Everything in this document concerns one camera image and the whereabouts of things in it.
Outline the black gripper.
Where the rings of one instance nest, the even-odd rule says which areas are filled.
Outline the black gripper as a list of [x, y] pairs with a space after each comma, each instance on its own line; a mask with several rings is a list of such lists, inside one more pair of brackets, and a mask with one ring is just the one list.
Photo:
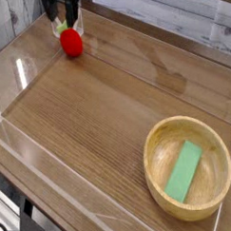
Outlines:
[[[65, 1], [66, 22], [69, 27], [73, 27], [78, 19], [79, 0], [62, 0]], [[53, 21], [58, 16], [58, 8], [55, 0], [42, 0], [43, 7], [50, 21]]]

